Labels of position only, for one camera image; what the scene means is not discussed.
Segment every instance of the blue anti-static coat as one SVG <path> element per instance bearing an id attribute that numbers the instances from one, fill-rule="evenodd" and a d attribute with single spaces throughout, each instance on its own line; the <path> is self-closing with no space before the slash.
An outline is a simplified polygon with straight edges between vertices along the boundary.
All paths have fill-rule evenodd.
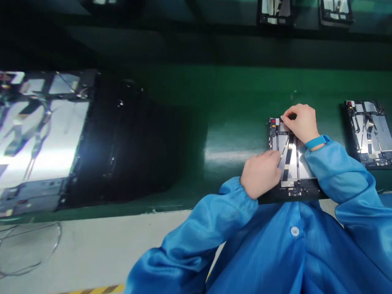
<path id="1" fill-rule="evenodd" d="M 258 205 L 232 178 L 140 258 L 125 293 L 391 294 L 392 209 L 373 176 L 337 142 L 305 156 L 344 228 L 318 202 Z"/>

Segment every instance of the blue sleeve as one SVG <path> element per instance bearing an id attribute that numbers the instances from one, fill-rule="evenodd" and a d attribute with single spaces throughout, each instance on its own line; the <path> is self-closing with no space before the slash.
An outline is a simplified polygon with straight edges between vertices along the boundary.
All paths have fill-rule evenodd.
<path id="1" fill-rule="evenodd" d="M 219 195 L 207 195 L 161 247 L 142 255 L 132 268 L 125 293 L 203 293 L 218 246 L 253 217 L 258 203 L 240 184 L 225 182 Z"/>
<path id="2" fill-rule="evenodd" d="M 392 280 L 392 209 L 381 203 L 374 177 L 337 142 L 307 151 L 305 156 L 320 187 L 339 204 L 338 221 Z"/>

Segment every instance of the right hand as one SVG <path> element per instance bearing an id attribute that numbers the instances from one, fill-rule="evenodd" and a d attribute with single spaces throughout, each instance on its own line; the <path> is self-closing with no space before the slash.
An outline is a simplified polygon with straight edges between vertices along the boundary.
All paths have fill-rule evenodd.
<path id="1" fill-rule="evenodd" d="M 288 118 L 290 114 L 296 114 L 295 120 Z M 317 130 L 316 123 L 316 111 L 309 105 L 297 104 L 291 106 L 286 112 L 281 116 L 284 124 L 292 130 L 294 135 L 297 136 L 304 144 L 308 143 L 320 134 Z"/>

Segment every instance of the hand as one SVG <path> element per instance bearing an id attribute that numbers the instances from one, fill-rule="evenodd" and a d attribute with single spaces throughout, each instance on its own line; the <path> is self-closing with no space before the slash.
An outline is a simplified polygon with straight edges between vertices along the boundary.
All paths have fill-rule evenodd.
<path id="1" fill-rule="evenodd" d="M 291 120 L 288 118 L 290 114 L 296 114 L 297 118 Z M 297 136 L 304 144 L 308 143 L 320 134 L 317 130 L 316 123 L 316 111 L 309 105 L 297 104 L 291 106 L 286 112 L 281 116 L 284 124 L 292 130 L 294 135 Z"/>
<path id="2" fill-rule="evenodd" d="M 280 158 L 279 151 L 268 150 L 245 162 L 240 182 L 250 198 L 257 199 L 279 184 L 282 173 L 278 169 Z"/>

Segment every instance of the blue wristband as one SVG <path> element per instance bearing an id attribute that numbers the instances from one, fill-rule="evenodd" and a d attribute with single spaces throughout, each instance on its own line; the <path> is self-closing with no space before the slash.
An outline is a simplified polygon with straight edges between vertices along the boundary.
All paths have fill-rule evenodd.
<path id="1" fill-rule="evenodd" d="M 320 144 L 325 144 L 327 142 L 330 142 L 331 139 L 327 135 L 321 135 L 320 137 L 314 138 L 313 140 L 310 140 L 308 143 L 305 144 L 305 146 L 310 150 L 317 145 Z"/>

